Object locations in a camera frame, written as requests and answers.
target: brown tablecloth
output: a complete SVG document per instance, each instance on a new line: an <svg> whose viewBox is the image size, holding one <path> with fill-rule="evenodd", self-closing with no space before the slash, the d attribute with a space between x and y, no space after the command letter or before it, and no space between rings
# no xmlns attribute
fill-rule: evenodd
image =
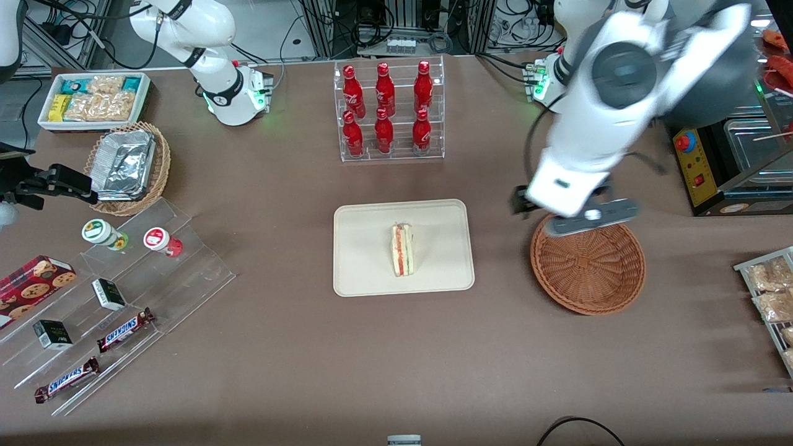
<svg viewBox="0 0 793 446"><path fill-rule="evenodd" d="M526 182L539 108L479 60L445 61L446 159L383 166L340 162L331 63L290 65L272 113L239 128L207 112L188 71L150 71L146 120L173 154L165 196L239 277L68 417L0 378L0 442L364 445L420 433L432 446L533 444L581 415L634 445L789 444L793 395L761 389L790 381L731 267L793 244L791 217L690 217L671 144L649 129L635 149L671 173L626 159L613 175L645 208L629 227L646 287L623 313L570 313L527 264L543 212L522 221L507 204ZM96 139L43 131L33 163L82 168ZM339 206L436 198L468 207L470 290L334 293ZM76 256L88 248L80 226L98 216L68 198L21 209L0 233L0 275L36 254ZM608 441L568 425L547 444Z"/></svg>

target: clear acrylic display stand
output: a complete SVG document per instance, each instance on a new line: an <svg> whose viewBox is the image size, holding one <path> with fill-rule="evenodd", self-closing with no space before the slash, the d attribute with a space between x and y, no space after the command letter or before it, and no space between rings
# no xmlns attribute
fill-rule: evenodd
<svg viewBox="0 0 793 446"><path fill-rule="evenodd" d="M428 120L432 126L430 133L430 150L424 156L413 153L413 123L416 122L416 111L413 107L413 83L419 73L419 62L426 60L430 63L430 77L432 77L432 107L429 110ZM336 104L336 123L339 127L339 147L342 161L387 161L387 160L422 160L443 158L446 154L446 134L444 122L446 120L444 102L444 74L442 57L424 58L395 58L388 59L389 72L394 81L396 90L396 114L391 117L394 126L394 148L389 155L383 155L377 150L377 138L374 134L374 123L377 122L377 97L374 86L377 83L377 64L381 60L352 60L345 63L336 63L334 66L334 97ZM363 102L366 106L366 116L358 120L358 125L363 131L363 156L354 158L347 151L342 127L344 121L342 113L347 109L344 102L344 76L342 68L345 65L355 68L355 76L363 88Z"/></svg>
<svg viewBox="0 0 793 446"><path fill-rule="evenodd" d="M204 245L188 221L182 211L161 198L119 227L129 235L124 250L113 252L95 245L73 259L70 264L78 278L0 332L2 373L13 379L14 388L29 393L34 404L38 387L96 356L101 374L79 381L40 405L53 416L67 415L231 282L235 275ZM143 245L145 232L156 226L182 241L184 248L179 256L166 257ZM99 305L91 286L99 277L116 283L127 302L123 310L110 311ZM146 307L156 320L100 354L97 340ZM40 319L62 321L74 345L61 352L42 348L33 332L33 323Z"/></svg>

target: wicker basket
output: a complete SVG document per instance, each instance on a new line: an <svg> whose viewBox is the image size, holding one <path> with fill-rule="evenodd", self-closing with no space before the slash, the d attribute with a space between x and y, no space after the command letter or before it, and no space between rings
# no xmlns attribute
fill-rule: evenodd
<svg viewBox="0 0 793 446"><path fill-rule="evenodd" d="M146 130L154 134L157 138L157 147L155 148L154 159L151 162L151 174L149 175L148 192L146 195L137 202L99 202L92 205L91 208L102 213L110 213L117 217L129 217L135 215L142 210L145 210L152 203L157 201L165 190L165 184L168 182L168 170L170 169L170 148L168 141L165 140L163 134L151 124L146 122L136 122L131 125L123 125L117 129L110 130L110 132L131 132L133 130ZM94 144L94 149L88 155L88 162L83 173L88 175L91 167L94 165L94 157L99 147L99 141Z"/></svg>
<svg viewBox="0 0 793 446"><path fill-rule="evenodd" d="M625 225L551 237L544 218L531 238L531 268L542 288L581 314L622 311L636 300L647 275L644 252Z"/></svg>

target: red cookie box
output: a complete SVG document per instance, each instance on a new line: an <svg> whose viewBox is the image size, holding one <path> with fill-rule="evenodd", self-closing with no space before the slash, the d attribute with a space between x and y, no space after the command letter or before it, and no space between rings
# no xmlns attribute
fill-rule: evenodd
<svg viewBox="0 0 793 446"><path fill-rule="evenodd" d="M76 278L68 263L38 256L0 280L0 329Z"/></svg>

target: acrylic bottle rack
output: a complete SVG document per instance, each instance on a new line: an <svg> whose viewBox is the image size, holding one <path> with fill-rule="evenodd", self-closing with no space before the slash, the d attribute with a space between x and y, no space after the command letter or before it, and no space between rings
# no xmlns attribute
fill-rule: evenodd
<svg viewBox="0 0 793 446"><path fill-rule="evenodd" d="M418 75L419 62L426 60L430 63L430 77L432 77L432 106L427 117L432 131L430 133L430 149L424 156L413 152L413 123L416 122L416 111L413 106L413 83ZM334 66L334 97L336 106L336 124L339 127L339 147L342 161L388 161L388 160L425 160L443 158L446 154L445 134L445 101L444 101L444 66L442 57L424 58L394 58L388 59L389 72L394 81L396 91L396 114L391 122L394 127L394 147L389 155L383 155L377 150L377 138L374 133L374 124L377 122L377 97L374 86L377 83L377 64L381 60L352 60L336 63ZM355 77L363 89L363 101L366 106L366 116L358 119L358 125L363 131L363 156L354 158L347 151L342 127L344 121L342 113L347 109L344 102L344 76L342 68L352 65L355 68Z"/></svg>

